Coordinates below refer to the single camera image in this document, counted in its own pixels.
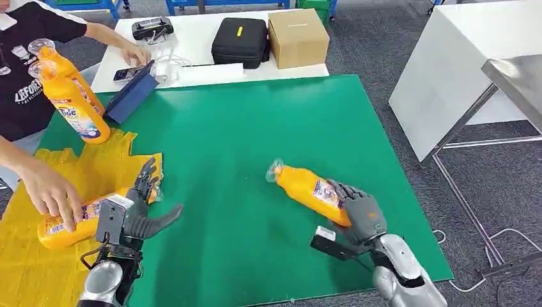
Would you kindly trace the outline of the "person's left hand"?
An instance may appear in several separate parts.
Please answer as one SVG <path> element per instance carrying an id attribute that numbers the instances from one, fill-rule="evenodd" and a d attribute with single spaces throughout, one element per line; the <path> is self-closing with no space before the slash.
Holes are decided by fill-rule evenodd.
<path id="1" fill-rule="evenodd" d="M 150 52 L 136 44 L 129 42 L 121 51 L 125 63 L 131 67 L 145 66 L 151 61 Z"/>

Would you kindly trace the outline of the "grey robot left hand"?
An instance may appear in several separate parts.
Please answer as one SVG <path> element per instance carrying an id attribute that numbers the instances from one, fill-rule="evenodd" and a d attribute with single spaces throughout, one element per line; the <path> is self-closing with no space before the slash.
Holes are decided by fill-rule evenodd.
<path id="1" fill-rule="evenodd" d="M 153 193 L 160 194 L 159 176 L 154 175 L 157 170 L 155 163 L 152 157 L 143 165 L 126 193 L 126 197 L 134 202 L 125 215 L 123 229 L 126 236 L 141 240 L 152 238 L 174 223 L 183 212 L 183 205 L 178 204 L 163 216 L 155 219 L 148 217 L 151 196 Z"/>

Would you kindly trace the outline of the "person's right hand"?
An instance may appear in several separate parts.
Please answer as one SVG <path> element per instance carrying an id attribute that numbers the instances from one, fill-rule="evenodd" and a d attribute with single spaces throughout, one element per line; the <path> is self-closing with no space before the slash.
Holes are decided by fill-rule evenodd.
<path id="1" fill-rule="evenodd" d="M 62 218 L 68 232 L 82 221 L 83 201 L 76 188 L 59 173 L 40 161 L 18 170 L 36 209 L 43 215 Z"/>

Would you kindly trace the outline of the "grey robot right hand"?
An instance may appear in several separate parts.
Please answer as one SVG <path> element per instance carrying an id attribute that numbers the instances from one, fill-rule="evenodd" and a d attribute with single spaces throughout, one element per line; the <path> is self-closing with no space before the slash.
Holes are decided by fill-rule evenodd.
<path id="1" fill-rule="evenodd" d="M 386 219 L 374 196 L 332 179 L 327 182 L 334 188 L 339 206 L 346 212 L 351 223 L 350 226 L 341 226 L 331 221 L 335 231 L 355 246 L 387 232 Z"/>

